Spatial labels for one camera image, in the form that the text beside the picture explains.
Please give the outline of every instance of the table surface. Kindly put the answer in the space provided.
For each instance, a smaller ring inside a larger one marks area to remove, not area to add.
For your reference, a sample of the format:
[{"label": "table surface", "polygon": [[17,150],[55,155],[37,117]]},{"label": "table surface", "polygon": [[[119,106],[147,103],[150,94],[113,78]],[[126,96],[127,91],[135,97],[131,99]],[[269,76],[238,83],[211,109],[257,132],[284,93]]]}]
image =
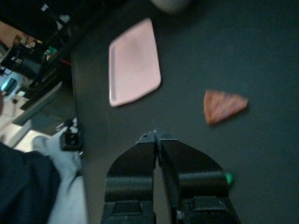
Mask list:
[{"label": "table surface", "polygon": [[[213,0],[169,16],[133,0],[98,22],[73,51],[90,223],[101,223],[110,166],[155,128],[234,174],[230,198],[242,223],[299,221],[298,11],[298,1]],[[145,18],[154,22],[163,84],[111,108],[109,46]],[[214,127],[203,116],[206,89],[250,99],[249,110]]]}]

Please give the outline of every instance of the pizza slice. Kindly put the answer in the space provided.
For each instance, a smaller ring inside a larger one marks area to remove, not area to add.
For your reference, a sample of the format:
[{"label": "pizza slice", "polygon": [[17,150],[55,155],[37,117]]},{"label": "pizza slice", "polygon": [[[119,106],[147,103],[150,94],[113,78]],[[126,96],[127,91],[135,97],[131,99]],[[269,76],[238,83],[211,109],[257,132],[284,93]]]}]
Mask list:
[{"label": "pizza slice", "polygon": [[219,123],[249,106],[249,99],[238,94],[207,90],[203,107],[207,124]]}]

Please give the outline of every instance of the pink plate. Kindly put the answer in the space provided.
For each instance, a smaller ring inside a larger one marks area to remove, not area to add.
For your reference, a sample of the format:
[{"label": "pink plate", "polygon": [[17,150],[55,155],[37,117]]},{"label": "pink plate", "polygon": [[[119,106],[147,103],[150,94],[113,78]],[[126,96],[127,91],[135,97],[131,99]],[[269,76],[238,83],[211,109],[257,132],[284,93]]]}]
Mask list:
[{"label": "pink plate", "polygon": [[110,45],[110,105],[130,103],[162,83],[153,21],[147,18]]}]

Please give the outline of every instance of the black jacket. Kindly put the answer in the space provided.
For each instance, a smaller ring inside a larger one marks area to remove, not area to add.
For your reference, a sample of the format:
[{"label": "black jacket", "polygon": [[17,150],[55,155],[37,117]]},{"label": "black jacket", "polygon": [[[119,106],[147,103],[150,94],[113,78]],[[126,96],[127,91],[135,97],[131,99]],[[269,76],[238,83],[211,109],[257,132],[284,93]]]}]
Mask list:
[{"label": "black jacket", "polygon": [[61,185],[53,161],[0,143],[0,223],[46,224]]}]

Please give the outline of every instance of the gray pants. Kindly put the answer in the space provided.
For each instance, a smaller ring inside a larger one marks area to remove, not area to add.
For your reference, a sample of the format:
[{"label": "gray pants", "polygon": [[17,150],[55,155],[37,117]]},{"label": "gray pants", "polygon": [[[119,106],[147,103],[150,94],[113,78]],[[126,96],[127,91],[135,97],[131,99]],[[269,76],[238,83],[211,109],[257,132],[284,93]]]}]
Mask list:
[{"label": "gray pants", "polygon": [[81,158],[77,152],[62,150],[61,135],[65,130],[50,139],[38,136],[33,140],[34,150],[50,156],[61,173],[61,188],[49,224],[86,224],[89,218],[83,177],[79,176]]}]

